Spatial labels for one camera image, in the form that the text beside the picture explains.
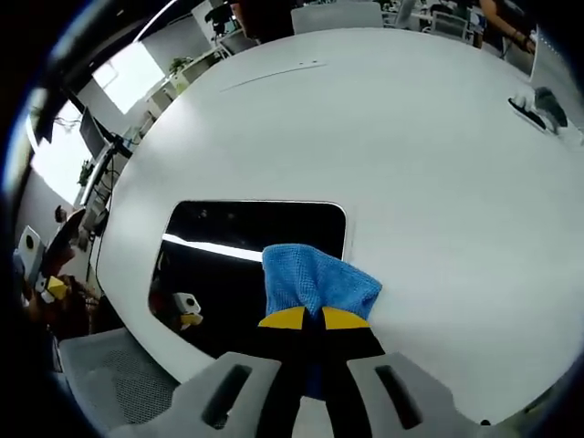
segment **blue microfiber towel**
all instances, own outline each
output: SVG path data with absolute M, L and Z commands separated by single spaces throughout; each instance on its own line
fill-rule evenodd
M 309 245 L 271 245 L 264 249 L 266 315 L 304 306 L 315 317 L 328 306 L 367 319 L 381 283 Z

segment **white table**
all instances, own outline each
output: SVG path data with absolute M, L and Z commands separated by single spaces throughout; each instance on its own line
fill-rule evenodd
M 552 385 L 584 333 L 584 153 L 512 113 L 527 78 L 458 42 L 388 29 L 294 36 L 213 66 L 162 114 L 113 194 L 99 274 L 176 379 L 212 362 L 148 310 L 182 200 L 340 204 L 346 260 L 378 278 L 370 316 L 499 422 Z

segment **potted plant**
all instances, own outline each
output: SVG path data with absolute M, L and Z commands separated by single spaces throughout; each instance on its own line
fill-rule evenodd
M 88 179 L 93 172 L 94 167 L 95 165 L 89 162 L 89 160 L 85 160 L 81 166 L 81 173 L 79 174 L 79 180 L 77 181 L 77 184 L 79 184 L 81 187 L 88 185 Z
M 169 68 L 171 75 L 176 75 L 179 71 L 181 71 L 185 66 L 189 65 L 193 62 L 191 57 L 176 57 L 172 60 L 171 67 Z

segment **yellow object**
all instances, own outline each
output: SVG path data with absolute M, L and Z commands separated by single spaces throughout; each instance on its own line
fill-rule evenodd
M 322 308 L 327 330 L 368 328 L 369 323 L 354 313 L 337 308 Z
M 262 319 L 259 322 L 259 327 L 301 330 L 303 317 L 303 307 L 287 308 L 286 310 L 280 310 Z
M 48 279 L 47 291 L 56 299 L 63 299 L 67 294 L 67 285 L 58 278 L 52 276 Z
M 203 317 L 201 315 L 195 315 L 194 313 L 181 315 L 181 324 L 184 326 L 198 326 L 202 321 Z

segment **ceiling light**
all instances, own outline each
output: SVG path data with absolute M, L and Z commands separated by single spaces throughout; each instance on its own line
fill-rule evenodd
M 166 11 L 169 7 L 171 7 L 172 5 L 174 5 L 177 2 L 177 0 L 171 0 L 170 2 L 168 2 L 166 4 L 166 6 L 161 9 L 160 11 L 158 11 L 158 14 L 156 14 L 155 16 L 152 17 L 152 19 L 148 22 L 148 24 L 142 28 L 142 30 L 140 31 L 140 33 L 134 38 L 134 43 L 137 43 L 138 41 L 140 41 L 140 38 L 142 37 L 142 35 L 144 35 L 144 33 L 146 33 L 146 31 L 148 30 L 148 28 L 150 26 L 152 26 L 152 24 L 158 20 L 158 18 L 164 14 L 164 11 Z
M 251 251 L 249 249 L 234 248 L 227 245 L 211 244 L 208 242 L 187 242 L 177 235 L 164 234 L 162 240 L 166 242 L 173 242 L 174 244 L 188 246 L 193 249 L 200 249 L 209 253 L 221 254 L 222 256 L 230 256 L 235 258 L 243 258 L 252 262 L 262 261 L 262 253 L 260 251 Z

